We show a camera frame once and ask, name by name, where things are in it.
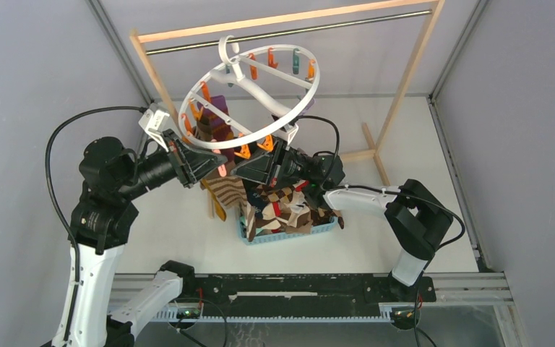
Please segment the teal clothespin clip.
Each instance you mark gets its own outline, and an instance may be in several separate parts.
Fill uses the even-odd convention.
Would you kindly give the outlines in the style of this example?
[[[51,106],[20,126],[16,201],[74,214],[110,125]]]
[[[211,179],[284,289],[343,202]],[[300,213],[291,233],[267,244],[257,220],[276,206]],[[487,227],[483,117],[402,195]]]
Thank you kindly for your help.
[[[292,73],[294,75],[298,75],[300,72],[300,56],[299,56],[300,49],[295,48],[292,51]]]

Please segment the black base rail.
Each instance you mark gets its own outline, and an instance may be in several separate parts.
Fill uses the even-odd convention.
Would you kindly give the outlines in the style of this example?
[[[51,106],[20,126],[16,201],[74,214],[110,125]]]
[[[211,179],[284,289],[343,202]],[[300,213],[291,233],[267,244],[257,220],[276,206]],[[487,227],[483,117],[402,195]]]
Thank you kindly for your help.
[[[191,302],[203,317],[219,320],[372,318],[380,316],[383,304],[437,300],[429,276],[406,287],[385,274],[197,275],[192,266],[173,260],[160,268],[183,279],[176,302]]]

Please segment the wooden clothes rack frame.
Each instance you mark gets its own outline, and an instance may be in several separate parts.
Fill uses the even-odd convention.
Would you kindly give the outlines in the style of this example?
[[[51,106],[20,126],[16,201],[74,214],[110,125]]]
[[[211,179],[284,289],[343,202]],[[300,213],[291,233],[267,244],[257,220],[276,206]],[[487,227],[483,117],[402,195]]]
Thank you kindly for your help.
[[[392,120],[398,114],[402,101],[405,98],[405,95],[408,91],[410,83],[413,79],[414,74],[420,64],[421,58],[423,56],[424,50],[430,40],[431,34],[433,32],[434,26],[439,19],[439,15],[441,14],[444,2],[443,1],[425,1],[424,3],[427,8],[423,11],[419,12],[408,12],[403,14],[394,14],[392,16],[384,16],[380,17],[380,21],[390,21],[390,20],[399,20],[403,18],[415,17],[415,16],[424,16],[426,20],[421,27],[420,33],[414,44],[412,53],[410,58],[408,59],[407,66],[405,71],[403,72],[401,81],[397,87],[397,91],[392,99],[392,103],[390,109],[387,113],[387,116],[384,120],[382,128],[379,132],[379,135],[376,140],[369,140],[369,149],[367,150],[360,150],[350,153],[345,153],[341,156],[342,161],[348,163],[352,161],[358,160],[366,160],[372,159],[377,167],[380,179],[382,183],[388,185],[390,180],[387,176],[383,163],[379,157],[379,154],[382,150],[382,146],[384,144],[384,139],[390,128]],[[415,1],[378,1],[373,3],[366,3],[366,4],[357,4],[357,5],[350,5],[345,7],[334,7],[328,9],[316,9],[306,12],[297,12],[297,13],[290,13],[290,14],[279,14],[271,17],[260,17],[248,20],[239,20],[235,22],[224,22],[220,24],[213,24],[213,25],[205,25],[200,27],[191,27],[186,29],[177,29],[177,30],[170,30],[164,31],[159,33],[148,33],[148,34],[140,34],[136,30],[132,30],[129,38],[136,50],[139,59],[141,60],[144,68],[146,69],[150,80],[155,86],[155,89],[160,95],[161,101],[167,108],[167,111],[170,117],[173,119],[173,122],[176,124],[177,129],[180,133],[185,137],[185,139],[191,139],[192,134],[189,130],[185,127],[186,121],[182,118],[180,111],[176,110],[175,105],[171,96],[169,95],[166,86],[164,85],[158,71],[156,70],[152,60],[152,55],[162,54],[164,53],[164,49],[155,49],[148,51],[146,49],[147,43],[158,42],[162,40],[173,40],[177,38],[185,38],[185,37],[192,37],[196,35],[208,35],[212,33],[222,33],[225,31],[230,30],[241,30],[247,29],[251,27],[262,27],[266,25],[278,25],[282,23],[288,22],[298,22],[301,20],[314,20],[316,18],[324,18],[324,17],[333,17],[339,15],[346,15],[352,13],[359,13],[359,12],[368,12],[374,10],[381,10],[381,9],[392,9],[392,8],[400,8],[400,7],[407,7],[407,6],[414,6],[416,5]],[[240,42],[242,42],[242,38],[225,38],[220,39],[217,41],[211,41],[209,44],[210,46],[218,46],[219,48],[219,55],[221,58],[221,64],[219,64],[219,68],[226,69],[230,68],[232,70],[232,74],[227,73],[219,73],[218,70],[212,70],[207,73],[207,76],[203,77],[198,84],[196,84],[187,94],[185,100],[194,100],[197,96],[196,92],[198,90],[203,91],[203,98],[201,99],[205,105],[205,107],[210,108],[211,104],[209,101],[210,94],[206,87],[206,82],[213,78],[221,83],[232,83],[234,85],[240,86],[244,89],[251,97],[259,101],[265,108],[268,110],[276,113],[279,118],[278,120],[272,122],[270,125],[256,131],[250,132],[248,129],[244,130],[244,136],[242,139],[236,140],[229,140],[226,142],[220,142],[215,144],[213,142],[201,142],[199,145],[202,148],[209,148],[213,149],[215,147],[222,149],[222,148],[231,148],[236,147],[240,144],[245,142],[250,142],[252,140],[259,140],[265,135],[272,134],[279,130],[280,127],[285,126],[289,121],[295,119],[299,112],[303,110],[303,107],[311,100],[311,98],[316,94],[319,79],[321,75],[321,70],[317,66],[317,62],[314,60],[314,56],[310,51],[304,50],[301,48],[299,51],[306,55],[309,59],[309,68],[308,68],[308,75],[305,79],[299,80],[294,76],[286,74],[285,72],[281,72],[275,66],[275,62],[273,61],[272,55],[276,51],[284,51],[290,49],[289,45],[274,45],[274,46],[267,46],[265,48],[259,48],[259,52],[267,54],[267,63],[261,64],[257,60],[253,60],[249,53],[236,53],[234,57],[229,57],[226,53],[224,46],[228,43],[231,43],[233,46],[237,46]],[[306,89],[306,94],[303,96],[302,100],[297,104],[295,108],[289,109],[286,108],[284,105],[278,103],[274,98],[270,97],[262,88],[254,83],[253,80],[250,80],[242,71],[239,66],[241,62],[248,64],[256,69],[262,69],[276,77],[279,77],[283,80],[287,80],[292,82],[295,85],[299,85],[302,88]]]

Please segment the mustard yellow brown sock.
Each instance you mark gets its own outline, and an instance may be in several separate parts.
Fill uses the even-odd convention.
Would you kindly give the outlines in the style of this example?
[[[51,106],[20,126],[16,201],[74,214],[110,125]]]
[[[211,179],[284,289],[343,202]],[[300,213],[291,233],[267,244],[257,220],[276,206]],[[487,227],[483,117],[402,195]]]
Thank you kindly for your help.
[[[218,217],[221,221],[226,221],[227,219],[226,211],[224,210],[219,200],[211,190],[209,184],[207,183],[206,180],[202,180],[201,183],[208,194],[210,218]]]

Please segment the pile of mixed socks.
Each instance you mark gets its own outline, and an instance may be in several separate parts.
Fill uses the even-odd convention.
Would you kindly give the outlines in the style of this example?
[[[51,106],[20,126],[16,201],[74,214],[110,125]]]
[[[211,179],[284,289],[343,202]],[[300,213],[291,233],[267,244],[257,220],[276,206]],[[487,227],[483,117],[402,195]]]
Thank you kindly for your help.
[[[345,228],[341,212],[312,207],[304,196],[308,181],[281,189],[245,183],[247,202],[240,205],[239,235],[245,244],[261,244]]]

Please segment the tan wavy striped sock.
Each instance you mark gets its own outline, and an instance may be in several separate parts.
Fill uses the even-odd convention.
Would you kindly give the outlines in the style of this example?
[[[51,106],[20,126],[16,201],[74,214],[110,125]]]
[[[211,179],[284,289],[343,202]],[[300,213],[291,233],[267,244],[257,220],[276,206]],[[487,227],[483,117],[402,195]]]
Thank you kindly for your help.
[[[225,208],[239,207],[247,202],[244,182],[235,176],[206,179],[207,188]]]

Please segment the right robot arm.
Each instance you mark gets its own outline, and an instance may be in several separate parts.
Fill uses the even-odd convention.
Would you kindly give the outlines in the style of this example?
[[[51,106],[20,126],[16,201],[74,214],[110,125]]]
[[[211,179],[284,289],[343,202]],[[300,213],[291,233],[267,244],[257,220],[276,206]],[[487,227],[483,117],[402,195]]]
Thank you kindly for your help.
[[[385,218],[401,246],[388,283],[390,294],[399,301],[416,293],[418,279],[457,220],[455,213],[415,179],[378,188],[344,184],[343,163],[336,153],[310,156],[279,144],[271,152],[257,149],[249,159],[238,159],[231,172],[272,188],[303,181],[302,192],[312,207]]]

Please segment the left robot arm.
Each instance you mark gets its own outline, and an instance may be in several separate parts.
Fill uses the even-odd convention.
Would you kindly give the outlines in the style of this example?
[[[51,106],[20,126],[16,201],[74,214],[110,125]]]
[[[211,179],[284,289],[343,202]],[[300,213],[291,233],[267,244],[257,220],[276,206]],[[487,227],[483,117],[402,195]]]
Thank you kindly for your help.
[[[71,242],[67,298],[52,346],[133,346],[137,336],[167,304],[202,305],[194,268],[173,260],[121,308],[110,311],[113,280],[139,212],[136,198],[170,180],[189,188],[227,159],[194,148],[174,132],[167,146],[146,158],[115,137],[102,137],[84,151],[82,193],[64,226]]]

